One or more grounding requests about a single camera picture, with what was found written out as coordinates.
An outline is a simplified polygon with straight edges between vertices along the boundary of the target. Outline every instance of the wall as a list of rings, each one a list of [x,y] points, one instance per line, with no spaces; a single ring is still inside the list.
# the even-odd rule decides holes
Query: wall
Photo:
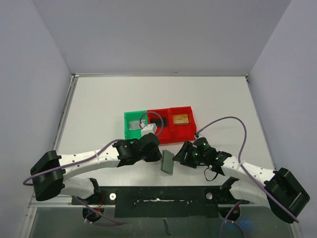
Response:
[[[251,71],[290,0],[33,0],[73,73]]]
[[[0,1],[0,231],[18,237],[30,168],[52,149],[70,72],[30,0]]]
[[[292,0],[250,74],[273,160],[311,196],[299,216],[304,238],[317,233],[316,22],[316,0]]]

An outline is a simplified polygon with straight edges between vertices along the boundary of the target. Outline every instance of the white table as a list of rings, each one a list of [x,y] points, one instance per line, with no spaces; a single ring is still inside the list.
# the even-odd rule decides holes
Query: white table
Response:
[[[242,159],[273,169],[264,134],[244,77],[79,77],[61,135],[58,154],[75,154],[102,148],[124,139],[124,112],[191,106],[197,129],[225,116],[242,119],[248,130]],[[238,155],[241,124],[227,119],[202,133],[212,147]],[[160,146],[177,153],[182,143]],[[100,186],[221,185],[227,178],[205,181],[203,168],[174,163],[173,176],[160,170],[160,162],[137,162],[132,166],[101,169],[81,174],[95,178]],[[207,172],[212,178],[213,172]]]

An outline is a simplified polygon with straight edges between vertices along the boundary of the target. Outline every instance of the gray floor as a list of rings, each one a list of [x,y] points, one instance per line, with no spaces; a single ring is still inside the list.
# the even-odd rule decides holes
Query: gray floor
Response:
[[[221,219],[205,217],[125,218],[118,227],[84,225],[81,208],[38,208],[30,238],[218,238]],[[107,208],[113,215],[114,209]],[[265,207],[241,207],[238,219],[248,238],[293,238],[289,224]],[[234,224],[225,225],[223,238],[242,238]]]

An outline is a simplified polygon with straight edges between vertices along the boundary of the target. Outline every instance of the white wall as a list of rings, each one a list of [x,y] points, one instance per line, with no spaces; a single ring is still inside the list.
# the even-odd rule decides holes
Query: white wall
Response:
[[[290,0],[33,0],[73,73],[249,73]]]
[[[18,237],[33,189],[22,181],[52,149],[70,72],[31,0],[0,1],[0,236]]]
[[[292,0],[250,74],[250,88],[273,160],[311,201],[299,216],[317,234],[317,1]]]

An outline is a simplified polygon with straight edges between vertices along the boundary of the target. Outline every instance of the black wire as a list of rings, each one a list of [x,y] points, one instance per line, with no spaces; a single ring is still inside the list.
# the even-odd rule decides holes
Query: black wire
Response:
[[[207,178],[207,176],[206,176],[206,171],[207,171],[208,169],[209,169],[209,168],[206,168],[206,169],[204,170],[205,179],[206,179],[206,181],[208,181],[208,182],[214,181],[214,180],[217,178],[218,173],[213,177],[212,180],[209,180],[209,179]]]

